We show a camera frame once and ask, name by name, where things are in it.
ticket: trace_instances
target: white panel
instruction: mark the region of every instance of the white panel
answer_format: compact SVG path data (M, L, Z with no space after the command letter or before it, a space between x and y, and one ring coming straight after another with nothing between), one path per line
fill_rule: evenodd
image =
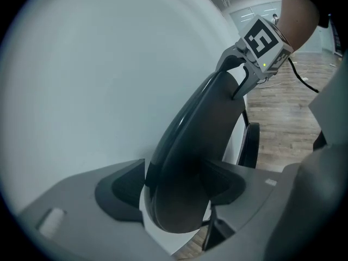
M334 52L334 42L331 24L329 23L328 28L319 27L319 32L321 37L322 48L330 52Z
M245 25L254 18L254 13L250 8L246 8L235 13L231 13L230 17L232 18L234 24L236 25L238 31L241 31Z
M319 27L317 27L308 39L308 41L301 46L298 50L298 52L315 52L315 53L321 53L321 38L320 38L320 32Z
M251 7L251 9L255 14L262 16L268 21L272 21L272 16L276 13L271 3L256 5Z
M278 17L281 16L281 10L282 10L282 2L281 1L277 1L277 2L271 2L272 6L277 14Z
M31 0L0 65L1 179L11 210L68 176L139 158L148 164L238 38L209 0ZM161 231L146 214L145 226L170 253L193 236Z

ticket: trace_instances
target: human arm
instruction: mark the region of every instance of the human arm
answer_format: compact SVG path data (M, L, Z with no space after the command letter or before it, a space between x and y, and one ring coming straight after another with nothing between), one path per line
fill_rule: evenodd
M277 27L296 51L313 34L319 17L319 10L311 0L282 0Z

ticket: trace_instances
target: black cable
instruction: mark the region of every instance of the black cable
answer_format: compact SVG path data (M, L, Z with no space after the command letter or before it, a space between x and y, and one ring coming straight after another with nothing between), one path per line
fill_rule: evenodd
M207 226L210 224L210 218L208 220L202 221L201 227Z
M267 81L267 78L265 78L265 80L263 82L257 83L257 85L264 84L266 81Z
M292 60L290 59L290 57L288 58L291 67L293 68L294 74L295 76L299 79L299 81L301 81L305 86L307 86L308 88L310 88L312 91L319 93L319 91L316 88L313 88L312 86L308 85L306 82L303 81L302 77L299 76L299 74L296 71L295 65L292 62Z

